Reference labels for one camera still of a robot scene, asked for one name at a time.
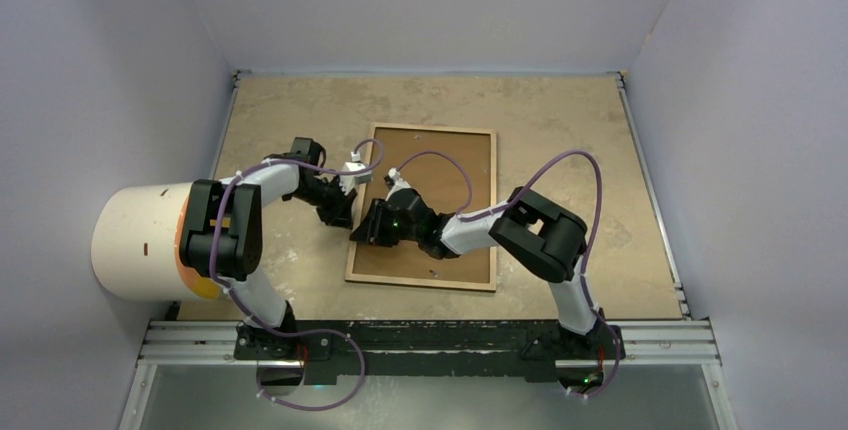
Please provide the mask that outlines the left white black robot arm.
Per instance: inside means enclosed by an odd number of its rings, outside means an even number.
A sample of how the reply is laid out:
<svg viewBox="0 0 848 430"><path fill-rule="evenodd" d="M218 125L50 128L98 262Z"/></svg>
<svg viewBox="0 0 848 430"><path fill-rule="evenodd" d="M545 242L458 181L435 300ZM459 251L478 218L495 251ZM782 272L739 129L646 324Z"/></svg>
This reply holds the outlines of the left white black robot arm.
<svg viewBox="0 0 848 430"><path fill-rule="evenodd" d="M372 177L358 149L339 170L325 163L322 145L298 137L285 153L270 154L229 178L190 186L179 261L222 290L243 312L247 326L261 329L259 345L275 359L295 352L300 333L290 304L259 268L264 208L277 200L300 200L325 225L350 229L356 188Z"/></svg>

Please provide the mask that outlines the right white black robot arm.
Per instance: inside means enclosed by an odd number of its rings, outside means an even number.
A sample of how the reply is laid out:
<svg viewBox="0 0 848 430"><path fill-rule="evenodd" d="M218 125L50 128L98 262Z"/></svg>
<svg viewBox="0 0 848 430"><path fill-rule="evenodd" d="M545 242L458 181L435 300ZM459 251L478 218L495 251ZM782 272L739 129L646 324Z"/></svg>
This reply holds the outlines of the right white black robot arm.
<svg viewBox="0 0 848 430"><path fill-rule="evenodd" d="M350 240L379 247L410 241L437 260L501 248L548 284L563 347L584 357L601 341L600 308L592 302L585 277L587 230L576 214L521 187L501 204L469 215L438 213L417 190L400 188L372 200Z"/></svg>

